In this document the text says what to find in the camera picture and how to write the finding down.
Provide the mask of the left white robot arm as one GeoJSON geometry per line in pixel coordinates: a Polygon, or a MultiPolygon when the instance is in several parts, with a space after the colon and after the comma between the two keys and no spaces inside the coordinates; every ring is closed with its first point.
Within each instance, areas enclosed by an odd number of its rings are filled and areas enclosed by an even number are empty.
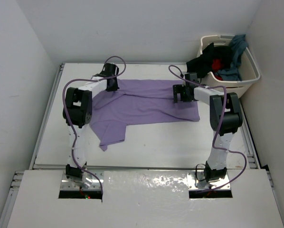
{"type": "Polygon", "coordinates": [[[66,83],[62,91],[63,118],[69,130],[71,152],[66,165],[66,177],[83,180],[84,174],[95,177],[85,167],[87,160],[83,149],[82,133],[92,118],[92,101],[102,91],[114,92],[119,89],[117,77],[122,73],[113,63],[104,63],[99,74],[91,79],[73,79],[66,83]]]}

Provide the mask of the purple t shirt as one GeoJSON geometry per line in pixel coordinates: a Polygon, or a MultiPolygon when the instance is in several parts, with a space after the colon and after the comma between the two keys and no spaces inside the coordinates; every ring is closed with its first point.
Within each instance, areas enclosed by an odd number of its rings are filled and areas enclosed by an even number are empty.
{"type": "Polygon", "coordinates": [[[102,91],[92,100],[90,127],[106,151],[125,140],[129,125],[173,122],[198,122],[197,102],[173,101],[173,86],[179,80],[119,80],[119,89],[102,91]]]}

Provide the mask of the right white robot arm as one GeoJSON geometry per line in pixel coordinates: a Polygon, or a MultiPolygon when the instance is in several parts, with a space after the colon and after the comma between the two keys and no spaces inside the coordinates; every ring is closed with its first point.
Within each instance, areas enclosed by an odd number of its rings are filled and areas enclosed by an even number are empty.
{"type": "Polygon", "coordinates": [[[205,181],[216,181],[227,173],[227,154],[234,134],[242,126],[243,117],[236,93],[228,93],[224,86],[210,87],[197,82],[196,73],[177,76],[182,84],[174,85],[173,100],[177,103],[201,101],[209,106],[209,122],[213,130],[210,155],[205,163],[205,181]]]}

